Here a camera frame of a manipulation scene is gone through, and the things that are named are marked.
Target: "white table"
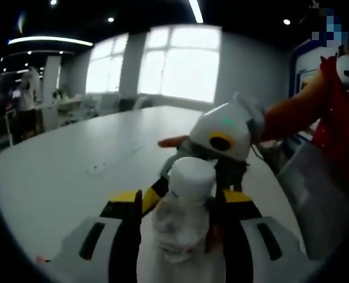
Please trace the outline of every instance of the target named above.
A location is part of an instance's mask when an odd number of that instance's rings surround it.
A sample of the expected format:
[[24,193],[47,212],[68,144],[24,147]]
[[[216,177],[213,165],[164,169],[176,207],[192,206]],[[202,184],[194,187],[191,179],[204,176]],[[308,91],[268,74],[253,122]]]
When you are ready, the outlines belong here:
[[[175,149],[157,141],[190,132],[200,112],[153,107],[62,127],[0,154],[0,209],[27,255],[55,256],[62,239],[99,215],[110,195],[152,185]],[[87,173],[106,162],[104,172]],[[292,209],[269,167],[250,152],[243,190],[264,216],[299,237]]]

